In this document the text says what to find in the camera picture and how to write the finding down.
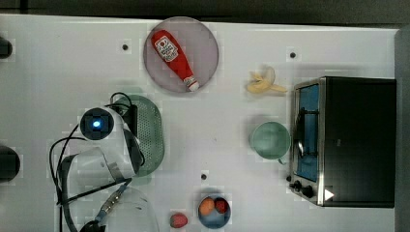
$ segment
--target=toaster oven knob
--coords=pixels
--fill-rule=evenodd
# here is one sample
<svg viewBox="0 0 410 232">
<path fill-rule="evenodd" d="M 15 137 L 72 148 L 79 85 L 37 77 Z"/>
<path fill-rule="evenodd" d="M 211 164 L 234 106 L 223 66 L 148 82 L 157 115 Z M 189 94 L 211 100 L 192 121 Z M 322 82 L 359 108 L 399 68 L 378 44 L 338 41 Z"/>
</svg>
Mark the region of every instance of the toaster oven knob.
<svg viewBox="0 0 410 232">
<path fill-rule="evenodd" d="M 295 191 L 300 191 L 302 188 L 302 184 L 299 181 L 295 181 L 293 184 L 290 184 L 289 186 L 293 188 Z"/>
<path fill-rule="evenodd" d="M 302 194 L 307 198 L 311 198 L 313 196 L 313 188 L 311 186 L 303 187 Z"/>
</svg>

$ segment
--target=toaster oven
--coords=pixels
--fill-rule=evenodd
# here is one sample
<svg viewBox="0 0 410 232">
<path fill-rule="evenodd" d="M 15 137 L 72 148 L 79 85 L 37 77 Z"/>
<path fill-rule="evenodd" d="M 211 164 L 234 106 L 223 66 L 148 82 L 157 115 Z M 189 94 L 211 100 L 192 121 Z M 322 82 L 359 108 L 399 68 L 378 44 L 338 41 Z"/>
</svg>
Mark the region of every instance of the toaster oven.
<svg viewBox="0 0 410 232">
<path fill-rule="evenodd" d="M 395 204 L 395 80 L 325 76 L 295 86 L 292 191 L 324 207 Z"/>
</svg>

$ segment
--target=blue light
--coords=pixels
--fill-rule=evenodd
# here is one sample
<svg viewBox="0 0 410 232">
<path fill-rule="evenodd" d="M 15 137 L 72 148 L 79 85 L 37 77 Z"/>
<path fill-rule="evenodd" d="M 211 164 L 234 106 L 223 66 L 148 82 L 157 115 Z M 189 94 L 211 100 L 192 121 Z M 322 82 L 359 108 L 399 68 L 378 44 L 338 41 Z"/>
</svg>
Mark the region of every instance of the blue light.
<svg viewBox="0 0 410 232">
<path fill-rule="evenodd" d="M 102 122 L 101 122 L 101 121 L 95 121 L 95 122 L 93 123 L 93 127 L 94 127 L 94 128 L 99 128 L 101 125 L 102 125 Z"/>
</svg>

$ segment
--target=toaster oven glass window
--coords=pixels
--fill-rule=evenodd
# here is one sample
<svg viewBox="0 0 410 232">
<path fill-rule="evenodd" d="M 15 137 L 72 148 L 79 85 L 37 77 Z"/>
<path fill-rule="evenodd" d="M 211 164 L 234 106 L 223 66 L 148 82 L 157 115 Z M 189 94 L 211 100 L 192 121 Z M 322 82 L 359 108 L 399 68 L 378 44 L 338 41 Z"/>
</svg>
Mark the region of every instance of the toaster oven glass window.
<svg viewBox="0 0 410 232">
<path fill-rule="evenodd" d="M 317 134 L 319 113 L 319 86 L 311 85 L 300 89 L 299 98 L 299 123 L 297 130 L 301 133 L 301 146 L 303 150 L 297 153 L 298 176 L 317 180 Z"/>
</svg>

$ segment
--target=ketchup label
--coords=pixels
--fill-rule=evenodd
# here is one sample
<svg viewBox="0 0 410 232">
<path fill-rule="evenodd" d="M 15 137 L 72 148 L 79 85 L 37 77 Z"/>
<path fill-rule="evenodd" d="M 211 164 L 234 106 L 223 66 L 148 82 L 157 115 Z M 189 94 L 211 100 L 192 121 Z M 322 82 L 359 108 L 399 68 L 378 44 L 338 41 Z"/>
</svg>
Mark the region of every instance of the ketchup label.
<svg viewBox="0 0 410 232">
<path fill-rule="evenodd" d="M 187 78 L 184 79 L 184 83 L 185 83 L 187 86 L 192 85 L 194 82 L 196 82 L 196 80 L 195 80 L 192 76 L 187 77 Z"/>
<path fill-rule="evenodd" d="M 167 36 L 161 37 L 155 42 L 159 55 L 166 62 L 173 61 L 178 56 L 178 47 Z"/>
</svg>

